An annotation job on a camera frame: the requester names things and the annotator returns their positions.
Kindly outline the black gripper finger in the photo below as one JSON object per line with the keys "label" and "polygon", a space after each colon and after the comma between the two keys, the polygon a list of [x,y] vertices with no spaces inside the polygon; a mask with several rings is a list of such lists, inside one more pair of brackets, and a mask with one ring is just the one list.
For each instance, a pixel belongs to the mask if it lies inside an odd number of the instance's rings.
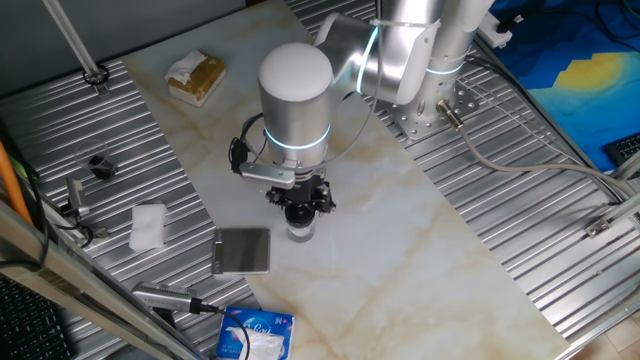
{"label": "black gripper finger", "polygon": [[280,208],[284,208],[290,203],[290,199],[286,196],[286,190],[281,188],[271,187],[266,192],[265,198],[270,204]]}
{"label": "black gripper finger", "polygon": [[336,208],[329,182],[323,182],[318,186],[315,189],[315,196],[315,206],[319,213],[331,213]]}

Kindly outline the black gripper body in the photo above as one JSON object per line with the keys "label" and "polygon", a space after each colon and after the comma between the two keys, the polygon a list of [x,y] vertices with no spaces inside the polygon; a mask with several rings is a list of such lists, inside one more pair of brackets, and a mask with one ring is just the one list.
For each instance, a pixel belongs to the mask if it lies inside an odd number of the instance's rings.
{"label": "black gripper body", "polygon": [[328,198],[325,176],[325,169],[320,168],[309,173],[302,181],[297,181],[293,188],[285,191],[287,202],[296,205],[315,205],[324,202]]}

